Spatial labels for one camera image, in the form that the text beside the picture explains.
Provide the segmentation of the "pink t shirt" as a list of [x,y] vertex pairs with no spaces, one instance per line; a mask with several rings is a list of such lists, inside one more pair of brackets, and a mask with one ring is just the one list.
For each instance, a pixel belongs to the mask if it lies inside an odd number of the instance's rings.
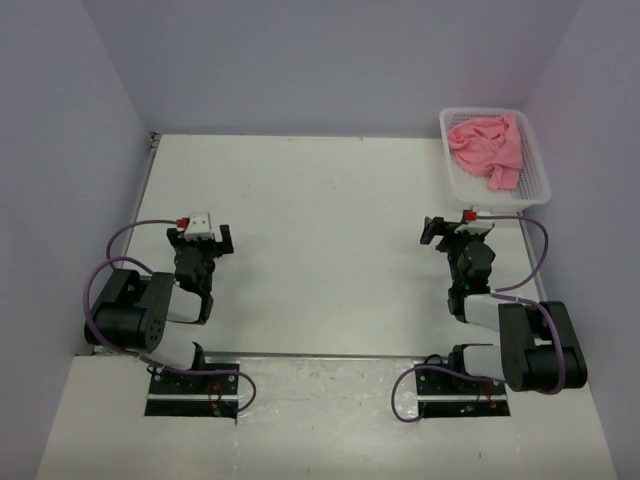
[[490,191],[516,189],[524,159],[515,114],[474,117],[451,128],[446,138],[457,165],[486,177]]

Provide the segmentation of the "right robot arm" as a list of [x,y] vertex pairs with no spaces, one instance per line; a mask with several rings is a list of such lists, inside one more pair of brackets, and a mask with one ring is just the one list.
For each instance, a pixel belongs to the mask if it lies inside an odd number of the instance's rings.
[[[493,289],[490,276],[496,254],[486,238],[495,223],[503,220],[538,227],[544,252],[525,279]],[[514,392],[545,395],[586,385],[586,360],[565,304],[535,301],[516,293],[536,277],[546,259],[549,234],[542,223],[515,214],[489,215],[467,209],[458,221],[427,217],[420,243],[429,245],[435,238],[440,239],[436,250],[446,254],[451,276],[449,313],[461,323],[499,334],[496,345],[454,348],[456,362],[446,368],[447,383],[454,391],[467,393],[481,381],[503,383]]]

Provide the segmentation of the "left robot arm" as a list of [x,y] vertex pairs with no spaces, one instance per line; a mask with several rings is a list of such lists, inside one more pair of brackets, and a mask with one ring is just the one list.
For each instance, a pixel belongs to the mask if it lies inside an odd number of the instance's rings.
[[[132,257],[112,254],[118,236],[156,223],[168,227],[166,236],[174,250],[172,272],[154,272]],[[196,300],[196,315],[185,321],[187,325],[208,321],[215,260],[234,253],[230,227],[221,225],[219,230],[220,235],[215,236],[210,226],[199,228],[188,218],[136,221],[117,230],[107,242],[106,260],[95,267],[83,289],[86,342],[136,358],[156,373],[172,374],[174,383],[187,393],[201,390],[208,376],[231,375],[231,370],[208,370],[198,343],[193,342],[189,354],[182,355],[171,352],[163,340],[177,292]]]

